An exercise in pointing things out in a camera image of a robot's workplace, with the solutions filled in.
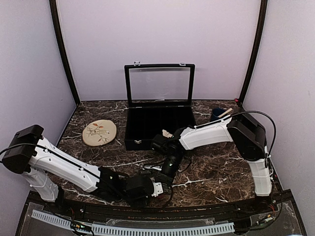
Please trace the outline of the beige brown block sock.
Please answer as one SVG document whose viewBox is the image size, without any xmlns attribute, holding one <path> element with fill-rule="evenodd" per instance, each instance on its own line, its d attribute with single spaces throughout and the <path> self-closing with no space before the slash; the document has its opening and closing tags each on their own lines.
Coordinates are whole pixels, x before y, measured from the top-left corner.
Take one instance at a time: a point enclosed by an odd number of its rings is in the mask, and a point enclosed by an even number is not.
<svg viewBox="0 0 315 236">
<path fill-rule="evenodd" d="M 172 138 L 173 137 L 173 134 L 169 133 L 168 131 L 166 130 L 162 130 L 162 135 L 166 138 Z"/>
</svg>

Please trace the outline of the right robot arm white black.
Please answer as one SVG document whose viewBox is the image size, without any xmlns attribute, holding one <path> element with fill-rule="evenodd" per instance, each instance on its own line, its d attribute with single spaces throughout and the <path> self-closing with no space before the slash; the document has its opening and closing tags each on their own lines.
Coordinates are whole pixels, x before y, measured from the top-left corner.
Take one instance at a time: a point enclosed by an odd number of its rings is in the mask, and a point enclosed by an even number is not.
<svg viewBox="0 0 315 236">
<path fill-rule="evenodd" d="M 198 126 L 177 129 L 171 137 L 157 134 L 151 148 L 166 155 L 155 181 L 171 186 L 187 150 L 207 145 L 233 142 L 240 156 L 249 164 L 254 180 L 255 194 L 251 203 L 255 213 L 262 213 L 270 205 L 272 193 L 272 171 L 269 168 L 272 145 L 267 145 L 266 129 L 252 115 L 254 111 L 243 111 L 224 116 L 218 120 Z"/>
</svg>

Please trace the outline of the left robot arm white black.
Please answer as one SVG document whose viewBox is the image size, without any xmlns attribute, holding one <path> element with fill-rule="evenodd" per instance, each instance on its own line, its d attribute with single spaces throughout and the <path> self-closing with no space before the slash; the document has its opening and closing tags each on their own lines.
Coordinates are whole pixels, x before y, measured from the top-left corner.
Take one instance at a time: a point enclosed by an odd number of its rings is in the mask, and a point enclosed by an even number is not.
<svg viewBox="0 0 315 236">
<path fill-rule="evenodd" d="M 62 188 L 50 180 L 48 173 L 107 202 L 125 201 L 136 208 L 146 207 L 152 197 L 163 193 L 162 184 L 147 176 L 128 177 L 68 155 L 44 138 L 43 130 L 32 125 L 18 131 L 9 147 L 1 151 L 1 163 L 11 172 L 23 175 L 58 214 L 69 211 L 69 202 L 63 199 Z"/>
</svg>

